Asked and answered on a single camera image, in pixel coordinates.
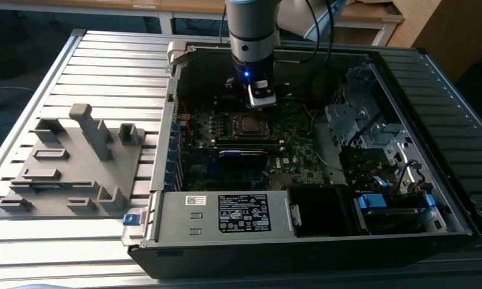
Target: sticker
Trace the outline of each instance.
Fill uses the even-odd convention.
[[[155,9],[155,6],[154,5],[132,5],[134,8],[145,8],[145,9]]]
[[[222,233],[271,231],[266,194],[219,195],[218,210]]]
[[[206,206],[207,196],[186,196],[186,206]]]

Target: black cable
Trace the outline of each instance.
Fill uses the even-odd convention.
[[[362,129],[354,134],[354,136],[352,137],[352,139],[349,140],[349,143],[346,144],[346,146],[352,146],[353,142],[356,141],[356,139],[362,136],[362,134],[369,130],[369,128],[376,124],[378,118],[382,116],[382,112],[378,112],[374,117],[369,120],[369,122],[366,123],[366,125],[362,127]]]
[[[223,34],[223,21],[225,21],[225,15],[227,14],[227,4],[225,4],[223,8],[223,15],[222,15],[222,21],[219,22],[219,43],[223,44],[222,41],[222,34]]]
[[[314,46],[313,53],[304,60],[287,60],[287,59],[277,58],[275,61],[287,62],[287,63],[298,63],[298,64],[300,63],[306,63],[306,62],[312,61],[313,58],[316,57],[316,55],[318,54],[318,49],[320,49],[320,25],[318,25],[318,19],[316,18],[313,5],[312,5],[309,0],[306,0],[306,4],[308,4],[308,7],[309,7],[309,10],[312,11],[313,20],[314,20],[314,27],[316,27],[316,46]]]
[[[425,183],[425,175],[420,172],[420,169],[417,169],[417,174],[421,177],[420,181],[417,182],[417,184],[413,186],[413,188],[410,188],[410,190],[408,191],[408,193],[414,193],[414,190]]]
[[[393,189],[393,193],[398,193],[398,191],[401,190],[401,183],[404,180],[405,172],[408,171],[408,167],[417,162],[418,162],[417,160],[409,160],[405,163],[405,165],[401,169],[401,172],[398,173],[397,185],[396,185],[396,188]]]
[[[324,68],[326,67],[326,65],[329,64],[330,61],[330,55],[332,55],[332,47],[334,44],[334,12],[332,9],[332,5],[330,5],[330,0],[326,0],[326,5],[328,5],[328,12],[329,12],[329,20],[330,20],[330,37],[329,37],[329,50],[328,50],[328,56],[324,59],[324,63],[322,65],[318,67],[318,69],[314,69],[312,71],[312,74],[309,75],[309,77],[306,78],[305,82],[301,83],[300,85],[294,86],[290,90],[297,90],[301,89],[304,86],[309,85],[309,83],[313,82],[313,80],[316,79],[316,77],[320,75],[320,73],[322,72]]]
[[[329,39],[329,51],[328,51],[328,56],[324,60],[322,66],[320,67],[318,71],[322,71],[325,66],[329,63],[330,60],[330,54],[332,54],[332,45],[334,43],[334,12],[332,10],[332,5],[330,5],[330,0],[326,0],[328,3],[328,10],[329,10],[329,18],[330,18],[330,39]]]

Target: wooden table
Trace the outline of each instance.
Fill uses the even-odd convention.
[[[225,0],[161,0],[159,15],[163,34],[173,34],[173,19],[213,19],[221,20]],[[364,4],[357,2],[345,7],[337,27],[378,30],[372,45],[386,46],[400,23],[402,15],[386,11],[385,4]]]
[[[0,0],[0,9],[54,13],[158,17],[161,0]]]
[[[0,0],[6,10],[158,17],[163,34],[174,34],[175,18],[221,20],[223,7],[225,0]],[[357,2],[345,8],[336,26],[377,30],[370,42],[385,46],[404,20],[382,4]]]

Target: power supply label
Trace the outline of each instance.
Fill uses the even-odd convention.
[[[222,233],[271,231],[266,194],[219,195],[218,207]]]

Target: metal bracket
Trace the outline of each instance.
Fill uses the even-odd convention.
[[[169,64],[177,65],[185,61],[183,56],[187,54],[187,42],[174,41],[169,45]]]
[[[86,29],[74,29],[72,36],[84,36],[87,30]]]
[[[177,85],[179,84],[179,79],[173,77],[169,79],[169,88],[167,88],[167,95],[177,94]]]

